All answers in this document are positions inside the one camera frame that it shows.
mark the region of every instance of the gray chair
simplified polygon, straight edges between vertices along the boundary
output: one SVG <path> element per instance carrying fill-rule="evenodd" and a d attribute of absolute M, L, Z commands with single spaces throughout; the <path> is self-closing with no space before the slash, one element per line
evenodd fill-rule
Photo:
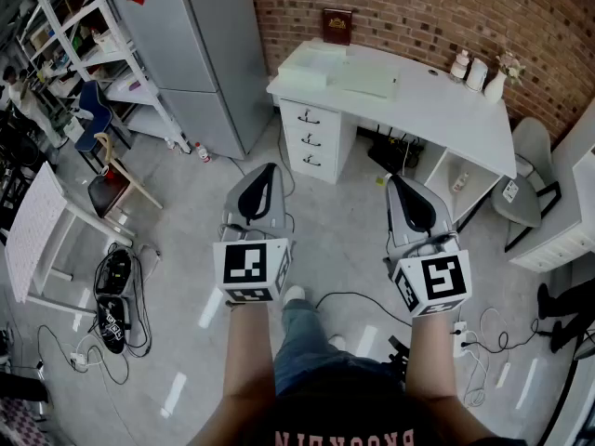
<path fill-rule="evenodd" d="M 549 133 L 533 117 L 524 118 L 512 133 L 517 162 L 518 191 L 512 202 L 503 195 L 510 178 L 502 177 L 492 190 L 494 209 L 509 220 L 509 236 L 504 252 L 509 251 L 541 220 L 562 197 L 551 164 Z"/>

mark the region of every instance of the black t-shirt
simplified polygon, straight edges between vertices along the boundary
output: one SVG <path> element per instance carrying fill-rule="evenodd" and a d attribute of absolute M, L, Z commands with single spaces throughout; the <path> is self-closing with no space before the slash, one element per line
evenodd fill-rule
<path fill-rule="evenodd" d="M 437 422 L 402 384 L 357 368 L 320 369 L 276 402 L 244 434 L 251 446 L 438 446 L 448 444 Z M 484 439 L 473 446 L 526 446 Z"/>

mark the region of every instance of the person's arm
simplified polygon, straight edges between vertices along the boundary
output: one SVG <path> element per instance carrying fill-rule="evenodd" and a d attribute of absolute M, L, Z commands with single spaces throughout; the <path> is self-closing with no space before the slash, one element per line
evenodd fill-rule
<path fill-rule="evenodd" d="M 405 392 L 423 400 L 440 430 L 457 446 L 495 436 L 456 396 L 455 361 L 448 314 L 415 318 Z"/>
<path fill-rule="evenodd" d="M 25 94 L 27 93 L 27 87 L 29 87 L 29 80 L 25 79 L 22 82 L 22 90 L 20 91 L 20 100 L 23 100 L 23 98 L 25 97 Z"/>
<path fill-rule="evenodd" d="M 223 398 L 189 446 L 227 446 L 275 400 L 269 312 L 248 304 L 231 312 Z"/>

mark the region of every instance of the drawer handle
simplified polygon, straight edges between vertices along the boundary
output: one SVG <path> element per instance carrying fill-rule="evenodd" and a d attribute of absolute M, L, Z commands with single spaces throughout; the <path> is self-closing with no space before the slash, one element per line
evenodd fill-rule
<path fill-rule="evenodd" d="M 303 161 L 304 161 L 306 164 L 314 165 L 315 167 L 319 167 L 319 166 L 321 166 L 321 165 L 322 165 L 322 164 L 314 164 L 313 162 L 310 162 L 310 159 L 311 159 L 311 158 L 312 158 L 312 156 L 311 156 L 311 155 L 309 155 L 307 159 L 302 159 L 302 160 L 303 160 Z"/>
<path fill-rule="evenodd" d="M 312 137 L 312 134 L 308 133 L 308 137 L 306 140 L 304 140 L 304 138 L 302 138 L 302 142 L 304 144 L 308 144 L 308 145 L 312 145 L 313 147 L 321 147 L 322 144 L 313 144 L 312 142 L 310 142 L 310 138 Z"/>
<path fill-rule="evenodd" d="M 309 121 L 308 120 L 308 112 L 310 112 L 310 109 L 307 109 L 306 112 L 304 113 L 304 117 L 302 116 L 298 116 L 297 118 L 302 122 L 302 123 L 308 123 L 308 124 L 319 124 L 320 121 Z"/>

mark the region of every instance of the white bottle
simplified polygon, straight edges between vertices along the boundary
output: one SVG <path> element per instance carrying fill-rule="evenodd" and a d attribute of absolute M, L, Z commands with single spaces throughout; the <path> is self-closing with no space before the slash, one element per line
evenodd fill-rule
<path fill-rule="evenodd" d="M 453 192 L 459 193 L 465 185 L 467 184 L 467 179 L 469 178 L 469 172 L 464 172 L 458 176 L 456 179 L 455 185 L 453 185 Z"/>
<path fill-rule="evenodd" d="M 467 65 L 469 64 L 469 52 L 466 49 L 456 55 L 456 61 L 450 69 L 450 78 L 457 82 L 462 83 L 467 74 Z"/>
<path fill-rule="evenodd" d="M 205 147 L 202 146 L 200 142 L 196 142 L 194 146 L 196 147 L 198 156 L 203 159 L 203 162 L 207 163 L 211 161 L 211 156 L 208 154 L 208 150 L 205 149 Z"/>

